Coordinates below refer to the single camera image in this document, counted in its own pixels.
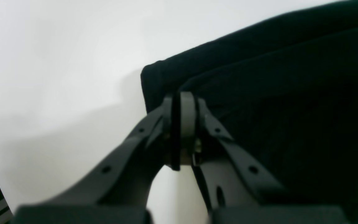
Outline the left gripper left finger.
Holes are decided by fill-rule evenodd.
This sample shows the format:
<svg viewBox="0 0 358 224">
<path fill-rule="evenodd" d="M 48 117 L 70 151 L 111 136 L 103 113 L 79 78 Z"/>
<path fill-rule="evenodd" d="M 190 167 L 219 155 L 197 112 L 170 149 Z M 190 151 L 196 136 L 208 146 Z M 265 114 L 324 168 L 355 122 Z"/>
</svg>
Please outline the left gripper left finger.
<svg viewBox="0 0 358 224">
<path fill-rule="evenodd" d="M 68 190 L 21 206 L 14 224 L 152 224 L 145 206 L 164 165 L 180 169 L 175 97 L 144 117 L 128 137 Z"/>
</svg>

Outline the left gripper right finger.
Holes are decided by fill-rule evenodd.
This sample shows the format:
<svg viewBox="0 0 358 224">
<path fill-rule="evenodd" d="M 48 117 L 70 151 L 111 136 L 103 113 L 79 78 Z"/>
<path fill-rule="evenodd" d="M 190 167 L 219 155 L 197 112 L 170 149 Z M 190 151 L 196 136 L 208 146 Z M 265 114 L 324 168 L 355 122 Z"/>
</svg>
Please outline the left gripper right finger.
<svg viewBox="0 0 358 224">
<path fill-rule="evenodd" d="M 190 92 L 180 93 L 180 133 L 207 207 L 207 223 L 349 223 L 340 207 L 291 194 Z"/>
</svg>

